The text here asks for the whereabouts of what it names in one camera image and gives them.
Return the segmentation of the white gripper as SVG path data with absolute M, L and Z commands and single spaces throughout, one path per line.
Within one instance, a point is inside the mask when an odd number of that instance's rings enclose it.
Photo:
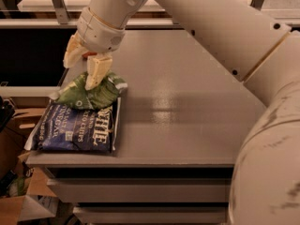
M 77 32 L 68 41 L 64 55 L 64 67 L 72 68 L 85 53 L 97 55 L 87 58 L 86 90 L 96 88 L 110 70 L 113 57 L 109 52 L 117 50 L 125 30 L 115 29 L 102 22 L 88 7 L 82 10 L 77 22 Z

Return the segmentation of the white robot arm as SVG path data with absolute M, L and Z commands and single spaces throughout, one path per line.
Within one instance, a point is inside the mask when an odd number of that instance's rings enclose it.
M 120 46 L 147 0 L 91 0 L 64 65 Z M 244 0 L 155 0 L 266 107 L 237 156 L 226 225 L 300 225 L 300 34 Z

